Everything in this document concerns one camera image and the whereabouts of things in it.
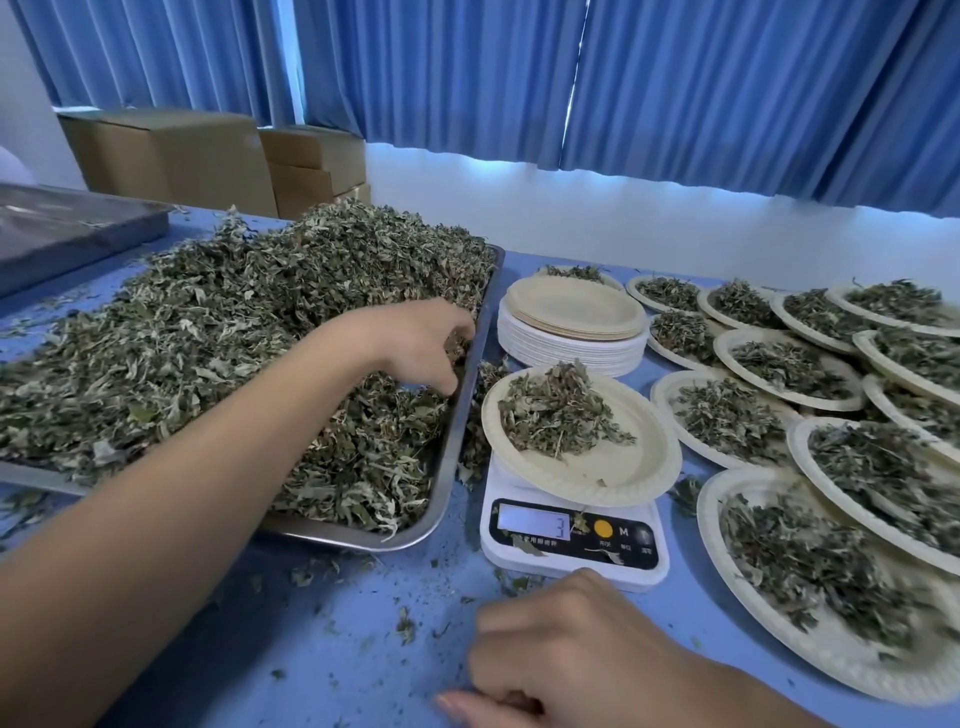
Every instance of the fingernail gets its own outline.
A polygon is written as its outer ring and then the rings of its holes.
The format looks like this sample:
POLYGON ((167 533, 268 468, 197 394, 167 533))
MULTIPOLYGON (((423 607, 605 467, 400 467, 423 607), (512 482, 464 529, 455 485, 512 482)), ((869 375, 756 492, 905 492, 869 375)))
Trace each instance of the fingernail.
POLYGON ((443 695, 437 695, 437 697, 434 698, 434 702, 437 703, 437 707, 444 711, 446 716, 454 722, 466 722, 466 716, 464 716, 463 712, 460 710, 460 707, 449 698, 446 698, 443 695))

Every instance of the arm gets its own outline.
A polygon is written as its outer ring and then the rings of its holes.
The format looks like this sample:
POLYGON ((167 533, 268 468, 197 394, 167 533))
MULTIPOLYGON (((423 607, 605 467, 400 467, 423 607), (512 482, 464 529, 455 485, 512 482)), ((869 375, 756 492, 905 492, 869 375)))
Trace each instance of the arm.
POLYGON ((470 728, 829 728, 750 675, 691 652, 595 571, 477 612, 479 692, 437 701, 470 728))
POLYGON ((363 376, 453 393, 454 329, 473 322, 441 300, 331 320, 0 562, 0 725, 92 724, 203 604, 363 376))

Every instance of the hand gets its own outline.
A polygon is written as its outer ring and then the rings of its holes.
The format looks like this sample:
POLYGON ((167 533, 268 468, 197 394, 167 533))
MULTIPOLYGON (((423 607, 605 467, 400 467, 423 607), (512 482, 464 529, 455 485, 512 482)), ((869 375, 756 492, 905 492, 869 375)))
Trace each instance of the hand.
POLYGON ((351 341, 370 347, 377 369, 407 384, 431 384, 448 396, 457 389, 457 376, 446 339, 454 331, 472 339, 475 332, 469 312, 444 299, 358 308, 330 323, 348 327, 351 341))
POLYGON ((679 646, 586 569, 482 607, 469 670, 479 693, 437 701, 470 728, 725 726, 745 678, 679 646), (512 707, 518 695, 544 715, 512 707))

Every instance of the white wall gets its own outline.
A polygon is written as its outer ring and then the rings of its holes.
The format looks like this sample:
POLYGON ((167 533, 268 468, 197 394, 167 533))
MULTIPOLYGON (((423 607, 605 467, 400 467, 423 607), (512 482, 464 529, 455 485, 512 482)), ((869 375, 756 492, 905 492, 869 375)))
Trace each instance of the white wall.
POLYGON ((914 278, 960 301, 960 219, 367 147, 376 205, 507 250, 801 290, 914 278))
POLYGON ((86 189, 8 0, 0 0, 0 146, 40 184, 86 189))

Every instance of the blue curtain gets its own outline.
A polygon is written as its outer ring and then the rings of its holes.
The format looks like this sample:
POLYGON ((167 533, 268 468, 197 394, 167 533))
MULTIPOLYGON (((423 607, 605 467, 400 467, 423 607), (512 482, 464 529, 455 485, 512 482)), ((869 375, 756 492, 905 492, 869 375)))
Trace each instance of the blue curtain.
POLYGON ((811 197, 916 6, 591 0, 561 166, 811 197))
POLYGON ((556 169, 584 0, 294 0, 307 123, 556 169))
POLYGON ((960 216, 960 3, 925 3, 824 183, 829 205, 960 216))
POLYGON ((12 0, 54 106, 180 107, 290 123, 271 0, 12 0))

